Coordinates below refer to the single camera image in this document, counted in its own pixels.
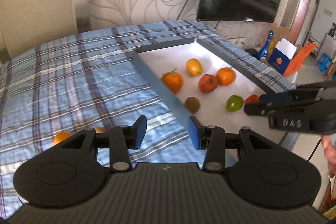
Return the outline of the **person's right hand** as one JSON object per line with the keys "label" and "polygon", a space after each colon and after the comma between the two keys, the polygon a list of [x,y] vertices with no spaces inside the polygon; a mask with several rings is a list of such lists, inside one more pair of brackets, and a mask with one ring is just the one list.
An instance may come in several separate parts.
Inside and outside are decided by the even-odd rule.
{"label": "person's right hand", "polygon": [[329,176],[333,178],[336,175],[336,149],[331,145],[331,140],[328,135],[321,136],[321,144],[324,157],[327,160]]}

